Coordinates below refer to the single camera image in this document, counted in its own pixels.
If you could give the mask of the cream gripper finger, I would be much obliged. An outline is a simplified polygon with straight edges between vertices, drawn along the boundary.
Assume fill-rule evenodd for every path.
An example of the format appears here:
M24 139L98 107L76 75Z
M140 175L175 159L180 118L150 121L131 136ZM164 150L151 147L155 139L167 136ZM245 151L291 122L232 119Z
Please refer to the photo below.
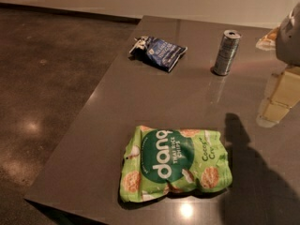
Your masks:
M263 128L277 125L300 101L300 67L287 66L269 79L256 122Z
M256 43L256 47L263 51L274 51L276 49L276 39L279 27L272 29L268 34L261 37Z

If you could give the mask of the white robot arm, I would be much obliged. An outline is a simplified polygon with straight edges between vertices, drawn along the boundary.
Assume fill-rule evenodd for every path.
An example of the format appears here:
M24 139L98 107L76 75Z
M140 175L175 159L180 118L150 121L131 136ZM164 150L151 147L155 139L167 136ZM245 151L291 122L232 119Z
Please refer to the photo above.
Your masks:
M275 51L277 59L287 65L280 73L271 75L259 108L257 123L271 128L300 101L300 3L280 26L260 38L256 47Z

